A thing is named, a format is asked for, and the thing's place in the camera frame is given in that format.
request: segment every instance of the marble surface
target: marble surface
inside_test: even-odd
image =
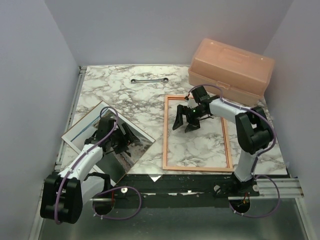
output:
[[[168,83],[131,84],[130,79],[169,78]],[[115,107],[121,114],[155,139],[153,145],[129,171],[131,174],[214,174],[213,172],[171,171],[162,169],[163,129],[165,95],[184,95],[192,86],[188,83],[188,67],[175,65],[124,65],[89,66],[84,78],[80,98],[76,106],[72,124],[75,124],[100,101]],[[175,115],[174,105],[169,109]],[[259,102],[270,119],[265,102]],[[233,167],[236,168],[241,152],[238,144],[236,126],[228,121],[228,134],[231,146]],[[169,165],[225,167],[225,152],[219,118],[201,122],[201,129],[191,132],[192,137],[180,137],[170,131],[168,138]],[[77,154],[66,147],[62,167],[71,163]],[[278,143],[268,153],[263,154],[256,167],[256,174],[287,174]]]

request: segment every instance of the orange plastic box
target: orange plastic box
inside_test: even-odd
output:
[[[189,83],[219,86],[224,98],[252,106],[263,98],[274,66],[269,57],[205,38],[193,56]],[[219,94],[214,87],[205,89]]]

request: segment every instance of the wrench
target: wrench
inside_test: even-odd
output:
[[[144,80],[137,80],[137,79],[131,79],[132,84],[137,83],[167,83],[169,81],[168,78],[159,78],[159,79],[144,79]]]

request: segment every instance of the white wall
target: white wall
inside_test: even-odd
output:
[[[276,60],[265,97],[283,158],[320,238],[320,1],[295,0],[265,54]]]
[[[0,239],[29,237],[78,74],[43,0],[0,1]]]
[[[189,64],[205,37],[262,54],[293,0],[45,0],[79,65]]]

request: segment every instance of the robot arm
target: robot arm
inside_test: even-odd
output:
[[[108,174],[92,172],[93,166],[100,161],[104,155],[110,153],[113,148],[115,154],[128,150],[128,145],[136,142],[137,137],[131,132],[126,123],[117,126],[110,137],[88,152],[95,143],[103,139],[111,131],[115,120],[103,117],[99,121],[98,129],[92,137],[84,142],[84,147],[78,157],[63,171],[58,174],[49,175],[44,181],[43,195],[41,201],[40,215],[42,218],[54,219],[57,192],[62,184],[63,189],[59,198],[58,220],[74,224],[80,217],[83,205],[96,194],[112,188],[111,179]],[[72,166],[85,154],[74,169]]]
[[[257,154],[260,150],[267,148],[273,140],[270,127],[253,113],[225,104],[218,96],[210,97],[203,86],[195,88],[191,93],[193,98],[188,98],[188,106],[177,106],[177,115],[172,129],[175,130],[183,125],[183,115],[188,122],[186,133],[199,129],[200,119],[206,115],[223,117],[235,123],[242,150],[234,175],[240,183],[250,181],[253,177],[252,171],[257,164],[255,161]],[[266,118],[261,107],[254,107],[251,110]]]

